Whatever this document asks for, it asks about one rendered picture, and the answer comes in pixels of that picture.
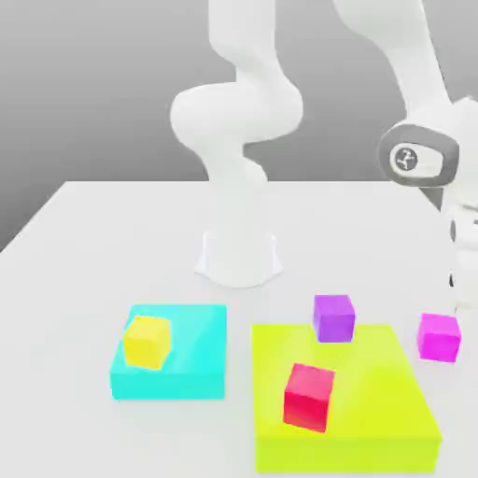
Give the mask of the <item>large yellow-green box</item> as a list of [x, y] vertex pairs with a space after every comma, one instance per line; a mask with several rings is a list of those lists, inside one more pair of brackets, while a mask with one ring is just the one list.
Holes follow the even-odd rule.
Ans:
[[[296, 363], [335, 373], [323, 432], [283, 421]], [[390, 325], [321, 344], [309, 324], [255, 324], [252, 368], [258, 472], [434, 471], [442, 434]]]

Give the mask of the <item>small purple cube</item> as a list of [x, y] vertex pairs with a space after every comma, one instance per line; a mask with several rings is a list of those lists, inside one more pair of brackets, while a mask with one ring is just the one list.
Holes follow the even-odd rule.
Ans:
[[321, 343], [351, 343], [356, 313], [348, 295], [316, 295], [313, 324]]

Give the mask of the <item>small yellow cube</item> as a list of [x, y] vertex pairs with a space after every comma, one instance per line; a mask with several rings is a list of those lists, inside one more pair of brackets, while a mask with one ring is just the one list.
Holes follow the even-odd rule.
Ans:
[[171, 320], [135, 316], [122, 342], [127, 366], [158, 371], [172, 351]]

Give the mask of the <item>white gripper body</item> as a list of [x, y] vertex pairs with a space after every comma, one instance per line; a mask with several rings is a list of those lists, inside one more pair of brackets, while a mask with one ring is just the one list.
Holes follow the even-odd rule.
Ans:
[[478, 310], [478, 255], [456, 255], [450, 277], [456, 306]]

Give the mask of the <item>small red cube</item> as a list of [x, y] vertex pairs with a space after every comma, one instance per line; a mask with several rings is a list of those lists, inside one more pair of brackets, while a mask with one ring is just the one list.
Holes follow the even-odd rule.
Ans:
[[294, 363], [284, 392], [283, 422], [325, 432], [335, 371]]

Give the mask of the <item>large cyan box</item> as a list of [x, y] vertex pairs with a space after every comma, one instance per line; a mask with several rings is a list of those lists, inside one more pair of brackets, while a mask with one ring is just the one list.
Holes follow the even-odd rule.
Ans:
[[136, 316], [164, 317], [172, 351], [158, 371], [130, 367], [119, 344], [110, 367], [112, 397], [129, 400], [222, 400], [225, 397], [227, 307], [223, 304], [136, 304]]

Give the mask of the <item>small magenta cube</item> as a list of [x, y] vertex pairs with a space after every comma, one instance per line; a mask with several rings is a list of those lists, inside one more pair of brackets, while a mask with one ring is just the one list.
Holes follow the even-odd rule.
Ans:
[[455, 363], [461, 343], [457, 318], [424, 313], [420, 319], [416, 343], [420, 358]]

